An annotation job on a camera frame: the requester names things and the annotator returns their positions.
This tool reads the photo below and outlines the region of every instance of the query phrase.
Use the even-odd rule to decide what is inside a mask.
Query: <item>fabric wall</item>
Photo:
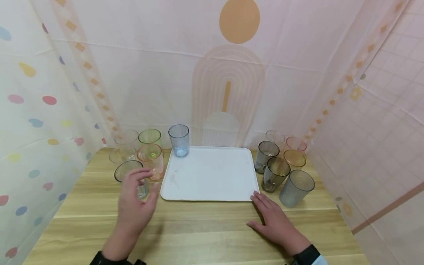
[[[318,144],[406,3],[2,1],[0,262],[21,263],[123,129],[157,128],[165,147],[177,123],[193,145],[257,148],[269,129]]]
[[[309,154],[373,264],[421,264],[424,1],[411,0]]]

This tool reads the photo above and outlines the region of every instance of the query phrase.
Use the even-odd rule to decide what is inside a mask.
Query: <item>right hand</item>
[[[247,225],[264,237],[279,244],[292,256],[301,253],[311,242],[294,227],[281,207],[264,194],[254,191],[250,199],[264,217],[265,225],[248,221]]]

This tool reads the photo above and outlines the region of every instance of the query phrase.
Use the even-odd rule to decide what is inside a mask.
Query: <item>black sleeve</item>
[[[318,249],[316,249],[314,245],[310,245],[301,253],[293,256],[293,265],[311,265],[319,256],[321,256],[321,254],[319,253]]]
[[[132,265],[127,259],[118,260],[118,261],[111,261],[107,258],[103,257],[103,254],[101,251],[97,252],[96,256],[94,257],[93,261],[91,261],[90,265]],[[137,260],[134,265],[146,265],[141,260]]]

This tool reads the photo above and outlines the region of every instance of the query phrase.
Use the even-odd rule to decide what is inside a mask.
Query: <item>wrist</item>
[[[131,233],[117,225],[103,246],[103,256],[111,261],[128,258],[137,243],[138,237],[139,234]]]

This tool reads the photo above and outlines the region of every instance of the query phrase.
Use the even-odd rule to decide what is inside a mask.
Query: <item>orange circle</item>
[[[255,36],[259,21],[259,8],[255,1],[228,0],[219,16],[219,28],[226,40],[241,44]]]

